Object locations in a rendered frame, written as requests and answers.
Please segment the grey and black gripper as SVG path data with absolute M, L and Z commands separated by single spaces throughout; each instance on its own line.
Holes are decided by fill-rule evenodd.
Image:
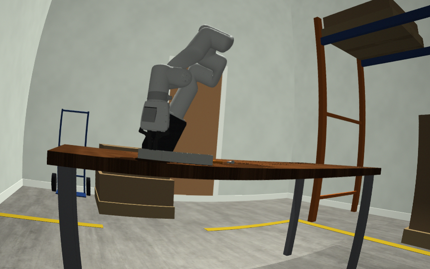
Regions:
M 170 104 L 164 100 L 147 100 L 144 103 L 144 107 L 156 107 L 156 118 L 155 122 L 142 122 L 139 132 L 144 134 L 148 139 L 148 149 L 158 150 L 158 140 L 163 136 L 170 135 L 169 133 L 169 120 L 170 120 Z M 144 131 L 144 130 L 147 130 Z M 152 141 L 152 131 L 156 131 L 156 136 L 154 139 L 154 145 Z M 162 132 L 162 133 L 161 133 Z

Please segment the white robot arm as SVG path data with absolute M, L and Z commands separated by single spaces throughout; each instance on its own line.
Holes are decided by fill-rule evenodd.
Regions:
M 157 64 L 151 70 L 147 100 L 172 100 L 170 114 L 183 121 L 198 91 L 197 82 L 213 88 L 223 74 L 227 59 L 216 51 L 224 53 L 234 42 L 233 36 L 207 24 L 198 31 L 167 65 Z M 170 89 L 178 89 L 173 99 L 168 95 Z M 144 107 L 142 122 L 154 123 L 156 112 L 156 107 Z

